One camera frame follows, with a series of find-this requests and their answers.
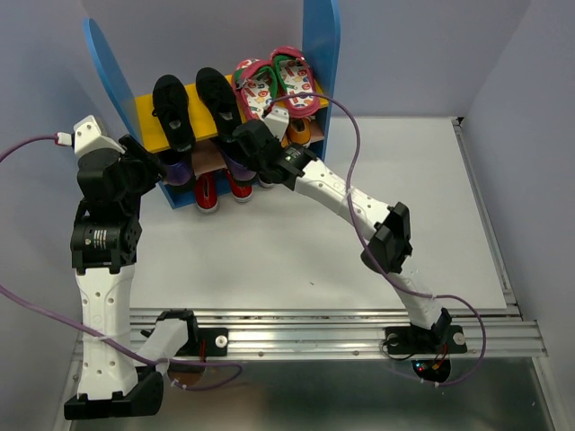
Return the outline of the purple shoe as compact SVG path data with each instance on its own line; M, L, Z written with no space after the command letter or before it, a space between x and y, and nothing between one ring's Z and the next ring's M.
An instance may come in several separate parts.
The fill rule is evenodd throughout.
M166 170L166 185L171 186L177 193L193 190L196 174L192 167L191 152L167 150L159 154L159 159Z
M236 141L227 142L220 138L216 138L214 142L234 181L241 186L252 185L256 181L257 173L246 167L246 156L242 147Z

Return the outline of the pink patterned sandal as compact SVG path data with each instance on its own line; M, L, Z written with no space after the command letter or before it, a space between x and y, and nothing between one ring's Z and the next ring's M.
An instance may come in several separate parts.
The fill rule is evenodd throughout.
M248 58L233 74L232 88L245 120L261 119L279 92L278 79L268 60Z
M289 46L276 48L270 55L270 63L280 87L281 95L293 95L283 104L293 119L312 117L320 108L312 68L304 54Z

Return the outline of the black white high-top sneaker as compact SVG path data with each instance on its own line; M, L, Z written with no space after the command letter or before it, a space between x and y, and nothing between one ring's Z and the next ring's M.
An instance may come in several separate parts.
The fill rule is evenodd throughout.
M275 187L275 184L266 180L264 177L262 176L258 176L258 184L265 189L272 189Z

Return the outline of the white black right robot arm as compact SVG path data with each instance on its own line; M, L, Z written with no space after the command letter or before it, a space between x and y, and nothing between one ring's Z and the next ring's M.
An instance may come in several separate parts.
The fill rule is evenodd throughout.
M416 281L410 262L410 210L403 203L390 206L347 186L312 151L287 147L261 120L250 120L234 132L250 169L274 184L282 184L331 210L356 230L366 246L364 265L388 278L405 307L409 324L389 327L386 345L392 355L463 354L467 350L461 327L431 291Z

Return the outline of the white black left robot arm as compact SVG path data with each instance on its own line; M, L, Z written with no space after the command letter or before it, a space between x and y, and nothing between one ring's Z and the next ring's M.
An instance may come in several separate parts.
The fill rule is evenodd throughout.
M199 346L191 311L163 312L144 350L130 349L129 299L136 272L141 198L164 176L132 136L119 142L77 131L77 182L83 197L71 237L72 267L82 299L83 369L67 420L145 417L163 402L164 375L177 352Z

